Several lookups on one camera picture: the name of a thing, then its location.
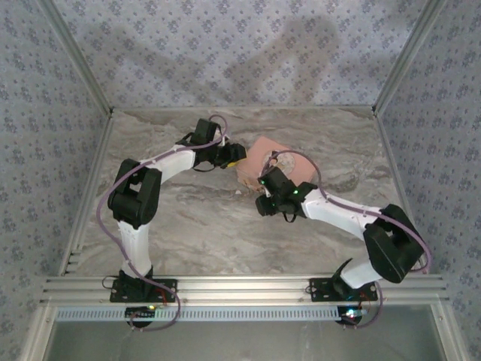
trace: marble table surface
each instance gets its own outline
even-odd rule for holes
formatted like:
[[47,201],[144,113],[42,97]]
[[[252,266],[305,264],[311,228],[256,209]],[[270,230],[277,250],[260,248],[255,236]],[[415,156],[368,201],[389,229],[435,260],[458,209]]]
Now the marble table surface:
[[[116,245],[95,220],[101,195],[113,184],[125,158],[146,159],[169,149],[195,128],[208,110],[157,110],[113,115],[113,131],[102,166],[76,275],[115,275],[122,264]],[[249,147],[265,135],[310,155],[325,189],[354,202],[399,204],[387,159],[368,113],[349,109],[249,109],[220,111],[231,138]],[[286,223],[282,215],[261,217],[258,196],[237,182],[234,168],[185,171],[162,185],[150,227],[154,273],[164,275],[281,274],[333,272],[346,259],[365,255],[363,241],[314,220]],[[107,207],[109,229],[116,222]]]

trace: blue patterned wall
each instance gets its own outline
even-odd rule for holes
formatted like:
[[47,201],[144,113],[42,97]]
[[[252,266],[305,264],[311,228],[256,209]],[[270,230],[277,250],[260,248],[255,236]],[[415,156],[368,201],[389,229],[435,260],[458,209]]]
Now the blue patterned wall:
[[416,223],[481,359],[481,4],[451,0],[382,115]]
[[372,105],[425,0],[55,0],[115,107]]
[[0,2],[0,359],[55,275],[104,117],[29,0]]

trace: glass panel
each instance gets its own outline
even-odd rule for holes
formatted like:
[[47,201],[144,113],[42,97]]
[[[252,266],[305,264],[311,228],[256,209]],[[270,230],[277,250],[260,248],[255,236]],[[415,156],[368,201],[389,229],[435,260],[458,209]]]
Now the glass panel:
[[431,309],[385,307],[362,330],[334,322],[179,322],[138,333],[119,322],[56,323],[46,361],[429,361],[446,359]]

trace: pink sponge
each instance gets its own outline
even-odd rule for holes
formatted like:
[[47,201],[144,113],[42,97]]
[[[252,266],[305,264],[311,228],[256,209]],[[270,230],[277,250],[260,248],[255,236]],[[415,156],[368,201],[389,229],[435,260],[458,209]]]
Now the pink sponge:
[[[262,186],[257,181],[264,164],[273,152],[290,149],[282,144],[261,136],[247,151],[247,158],[237,164],[237,180],[251,190],[261,191]],[[316,169],[302,156],[293,153],[283,153],[272,160],[296,186],[302,182],[310,182]]]

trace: white arm segment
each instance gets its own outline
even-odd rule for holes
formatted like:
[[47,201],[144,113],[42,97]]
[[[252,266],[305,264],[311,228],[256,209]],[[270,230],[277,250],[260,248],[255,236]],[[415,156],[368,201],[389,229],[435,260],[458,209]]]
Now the white arm segment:
[[[171,150],[180,147],[183,146],[175,145]],[[142,160],[141,163],[145,163],[151,159],[152,158]],[[153,164],[147,165],[147,168],[156,168],[162,172],[162,184],[176,174],[192,168],[194,163],[195,152],[192,150],[183,150],[154,162]],[[141,275],[145,276],[152,267],[149,257],[149,224],[144,224],[138,227],[138,229],[134,229],[132,225],[125,222],[118,222],[118,224],[120,234],[122,235],[123,247],[126,249],[129,259],[132,261],[132,265],[141,273]],[[130,277],[137,277],[126,261],[122,265],[122,270]]]
[[[366,205],[358,205],[345,199],[328,194],[328,197],[339,201],[345,205],[351,205],[366,211],[379,213],[380,209],[368,207]],[[307,218],[311,220],[321,220],[332,224],[337,228],[341,228],[352,235],[364,241],[363,232],[369,223],[373,223],[377,217],[367,214],[359,214],[347,209],[340,208],[324,199],[319,190],[312,190],[307,194],[306,199],[302,202],[302,211]],[[343,268],[340,273],[341,278],[351,288],[358,289],[363,285],[377,281],[381,276],[374,271],[371,261],[368,257],[353,259]]]

